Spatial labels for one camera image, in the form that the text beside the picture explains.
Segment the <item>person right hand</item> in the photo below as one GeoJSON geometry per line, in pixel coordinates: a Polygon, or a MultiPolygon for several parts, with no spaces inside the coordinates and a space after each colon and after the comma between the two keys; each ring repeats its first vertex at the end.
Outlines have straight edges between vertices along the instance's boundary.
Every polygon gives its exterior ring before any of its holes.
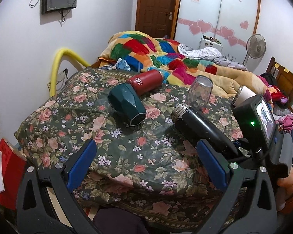
{"type": "Polygon", "coordinates": [[[278,179],[276,193],[277,211],[289,215],[293,211],[293,168],[287,178],[278,179]]]}

